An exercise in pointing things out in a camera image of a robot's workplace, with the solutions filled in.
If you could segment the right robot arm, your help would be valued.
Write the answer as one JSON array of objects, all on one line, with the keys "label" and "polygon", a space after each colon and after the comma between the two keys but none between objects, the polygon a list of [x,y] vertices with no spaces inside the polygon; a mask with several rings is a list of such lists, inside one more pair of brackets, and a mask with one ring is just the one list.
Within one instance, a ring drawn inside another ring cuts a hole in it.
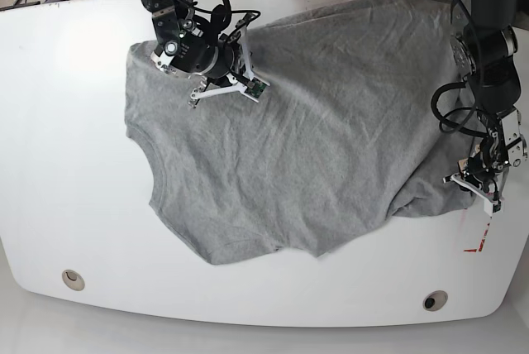
[{"label": "right robot arm", "polygon": [[212,10],[198,8],[195,0],[141,2],[155,29],[157,46],[150,58],[156,68],[199,80],[190,93],[192,108],[228,93],[258,100],[268,84],[253,71],[247,28],[260,12],[235,10],[230,0],[221,0]]}]

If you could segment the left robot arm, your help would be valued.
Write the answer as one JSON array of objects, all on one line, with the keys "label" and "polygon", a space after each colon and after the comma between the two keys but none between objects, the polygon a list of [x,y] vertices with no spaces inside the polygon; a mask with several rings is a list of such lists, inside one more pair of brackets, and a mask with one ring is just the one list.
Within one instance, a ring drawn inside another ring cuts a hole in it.
[{"label": "left robot arm", "polygon": [[481,197],[488,214],[502,207],[509,170],[527,158],[521,113],[515,107],[522,92],[514,64],[517,7],[518,0],[455,0],[451,12],[451,48],[474,96],[484,138],[450,180]]}]

